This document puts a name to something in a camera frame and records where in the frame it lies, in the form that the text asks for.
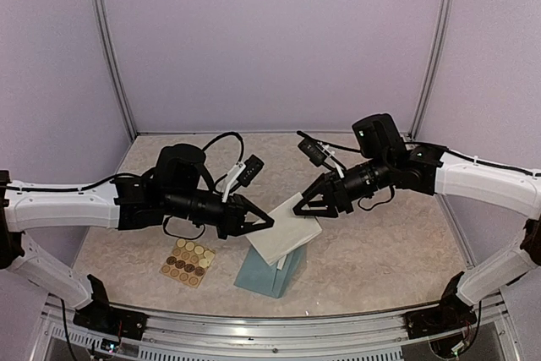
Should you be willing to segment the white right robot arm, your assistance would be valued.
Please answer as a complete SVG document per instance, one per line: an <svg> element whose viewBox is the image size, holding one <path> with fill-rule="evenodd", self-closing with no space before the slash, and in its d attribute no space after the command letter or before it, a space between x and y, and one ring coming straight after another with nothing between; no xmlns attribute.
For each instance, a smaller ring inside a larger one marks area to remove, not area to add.
<svg viewBox="0 0 541 361"><path fill-rule="evenodd" d="M432 315L452 329L488 294L540 267L540 172L467 156L443 145L406 142L392 116L377 113L352 125L365 162L317 177L294 206L297 216L337 218L382 189L409 190L500 208L525 221L523 231L447 285Z"/></svg>

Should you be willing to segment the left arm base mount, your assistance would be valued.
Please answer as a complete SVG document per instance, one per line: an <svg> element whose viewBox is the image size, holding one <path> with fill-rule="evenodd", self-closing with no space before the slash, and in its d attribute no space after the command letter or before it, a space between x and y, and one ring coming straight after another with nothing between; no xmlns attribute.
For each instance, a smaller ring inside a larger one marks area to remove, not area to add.
<svg viewBox="0 0 541 361"><path fill-rule="evenodd" d="M76 309L73 323L77 326L116 336L140 341L145 332L148 315L139 311L121 309L110 304L107 291L101 280L89 274L91 301Z"/></svg>

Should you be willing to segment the beige lined letter paper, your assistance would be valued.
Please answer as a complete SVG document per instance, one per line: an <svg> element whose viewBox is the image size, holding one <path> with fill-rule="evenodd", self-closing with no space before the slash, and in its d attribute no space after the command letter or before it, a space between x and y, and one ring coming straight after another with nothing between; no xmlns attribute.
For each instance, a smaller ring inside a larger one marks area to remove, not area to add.
<svg viewBox="0 0 541 361"><path fill-rule="evenodd" d="M290 263L291 263L291 259L292 259L292 254L287 254L287 255L284 255L283 257L281 257L281 258L276 262L276 268L277 268L277 270L283 271L283 270L285 270L286 268L288 268L289 265L290 265Z"/></svg>

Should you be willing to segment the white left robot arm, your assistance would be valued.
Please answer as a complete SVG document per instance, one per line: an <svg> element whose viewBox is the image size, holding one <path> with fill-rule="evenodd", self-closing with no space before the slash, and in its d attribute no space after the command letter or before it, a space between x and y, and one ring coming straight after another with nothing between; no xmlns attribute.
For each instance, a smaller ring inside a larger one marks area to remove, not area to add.
<svg viewBox="0 0 541 361"><path fill-rule="evenodd" d="M241 194L216 192L195 145L164 147L142 175L119 173L97 183L56 187L13 181L1 173L1 267L62 299L100 331L118 323L103 283L42 251L27 231L46 227L102 227L134 231L176 217L212 226L221 239L265 230L273 219Z"/></svg>

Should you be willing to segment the teal blue envelope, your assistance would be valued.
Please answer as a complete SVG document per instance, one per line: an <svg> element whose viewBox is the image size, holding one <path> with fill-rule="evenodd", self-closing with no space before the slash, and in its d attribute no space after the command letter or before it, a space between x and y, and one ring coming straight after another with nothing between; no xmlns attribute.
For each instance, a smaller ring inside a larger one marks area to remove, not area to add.
<svg viewBox="0 0 541 361"><path fill-rule="evenodd" d="M257 250L250 247L234 286L266 297L281 298L306 260L306 251L305 245L295 249L286 256L283 267L279 269L277 264L268 265Z"/></svg>

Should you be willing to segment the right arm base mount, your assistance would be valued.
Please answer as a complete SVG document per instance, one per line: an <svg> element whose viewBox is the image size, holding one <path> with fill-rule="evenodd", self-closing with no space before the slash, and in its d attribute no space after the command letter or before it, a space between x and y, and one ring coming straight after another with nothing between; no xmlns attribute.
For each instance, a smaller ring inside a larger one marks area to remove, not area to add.
<svg viewBox="0 0 541 361"><path fill-rule="evenodd" d="M478 321L473 305L463 302L457 296L458 283L463 275L461 271L451 278L435 306L404 314L409 339L437 335Z"/></svg>

